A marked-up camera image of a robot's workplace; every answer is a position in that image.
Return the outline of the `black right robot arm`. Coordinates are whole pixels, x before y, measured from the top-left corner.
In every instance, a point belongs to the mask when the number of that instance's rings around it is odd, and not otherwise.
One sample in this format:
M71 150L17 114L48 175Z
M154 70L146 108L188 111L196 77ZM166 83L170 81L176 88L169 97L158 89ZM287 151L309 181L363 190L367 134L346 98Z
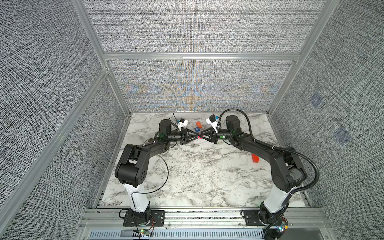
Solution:
M219 129L219 118L211 115L206 119L210 127L200 132L200 138L215 144L219 139L228 140L237 149L258 156L270 164L273 186L260 205L259 218L264 225L274 224L283 216L291 196L301 190L300 185L307 177L303 164L293 149L278 150L244 133L237 116L230 115L226 121L227 128Z

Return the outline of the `orange wood block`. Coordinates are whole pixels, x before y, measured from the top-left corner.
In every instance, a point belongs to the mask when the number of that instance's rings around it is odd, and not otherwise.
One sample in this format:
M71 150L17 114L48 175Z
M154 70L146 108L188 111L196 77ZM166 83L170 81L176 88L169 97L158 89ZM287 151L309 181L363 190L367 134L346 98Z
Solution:
M200 122L196 122L196 125L197 125L197 127L198 127L199 129L202 129L202 128L203 128L203 126L202 126L202 124L201 124Z

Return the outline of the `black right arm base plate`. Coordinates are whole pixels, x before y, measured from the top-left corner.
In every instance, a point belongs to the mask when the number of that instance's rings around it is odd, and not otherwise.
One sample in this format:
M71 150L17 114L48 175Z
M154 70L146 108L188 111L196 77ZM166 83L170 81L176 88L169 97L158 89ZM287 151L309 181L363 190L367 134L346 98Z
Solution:
M261 220L260 210L241 210L240 215L244 218L246 226L268 226Z

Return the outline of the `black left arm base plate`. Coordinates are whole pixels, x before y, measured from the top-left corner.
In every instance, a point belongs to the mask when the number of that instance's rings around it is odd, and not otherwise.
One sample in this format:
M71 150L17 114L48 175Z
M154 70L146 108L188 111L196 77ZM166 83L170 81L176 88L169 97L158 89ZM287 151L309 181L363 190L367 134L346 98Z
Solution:
M138 213L127 210L124 216L124 227L162 227L165 221L165 211L150 211Z

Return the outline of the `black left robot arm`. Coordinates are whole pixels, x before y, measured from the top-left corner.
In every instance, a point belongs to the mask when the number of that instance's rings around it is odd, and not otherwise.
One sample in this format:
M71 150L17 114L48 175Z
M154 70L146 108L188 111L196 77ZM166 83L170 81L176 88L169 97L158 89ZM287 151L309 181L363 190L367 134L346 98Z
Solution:
M189 129L173 130L174 126L170 120L162 120L159 132L147 144L127 144L115 169L115 177L124 185L131 200L129 218L135 224L144 225L151 219L151 204L143 186L150 158L165 153L171 142L183 145L199 137Z

